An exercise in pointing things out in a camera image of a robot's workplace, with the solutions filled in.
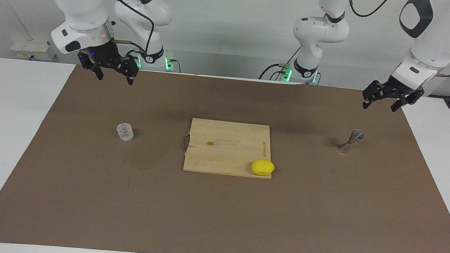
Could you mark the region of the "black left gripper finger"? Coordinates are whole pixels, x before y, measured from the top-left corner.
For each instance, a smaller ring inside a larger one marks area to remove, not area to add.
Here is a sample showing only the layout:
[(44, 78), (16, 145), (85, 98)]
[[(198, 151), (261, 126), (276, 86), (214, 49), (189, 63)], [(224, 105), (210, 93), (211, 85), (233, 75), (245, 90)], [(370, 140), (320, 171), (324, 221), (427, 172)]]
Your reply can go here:
[(362, 106), (364, 109), (370, 107), (372, 103), (378, 100), (383, 100), (385, 98), (383, 93), (384, 85), (378, 81), (371, 82), (366, 89), (362, 91), (362, 97), (364, 102)]
[(396, 112), (398, 109), (404, 105), (415, 104), (424, 95), (425, 91), (423, 88), (419, 88), (411, 93), (403, 93), (401, 91), (397, 92), (397, 100), (391, 105), (391, 111)]

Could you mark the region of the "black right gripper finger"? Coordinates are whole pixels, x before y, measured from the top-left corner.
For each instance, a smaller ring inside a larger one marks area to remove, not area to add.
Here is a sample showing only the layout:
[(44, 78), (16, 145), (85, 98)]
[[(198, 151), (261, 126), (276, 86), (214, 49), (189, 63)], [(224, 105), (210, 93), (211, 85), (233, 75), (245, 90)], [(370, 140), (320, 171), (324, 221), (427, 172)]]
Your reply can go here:
[(131, 86), (139, 72), (139, 67), (132, 56), (120, 57), (117, 72), (124, 75), (128, 85)]
[(101, 70), (101, 66), (98, 63), (92, 62), (86, 52), (79, 51), (77, 56), (84, 70), (93, 72), (100, 81), (103, 79), (104, 74)]

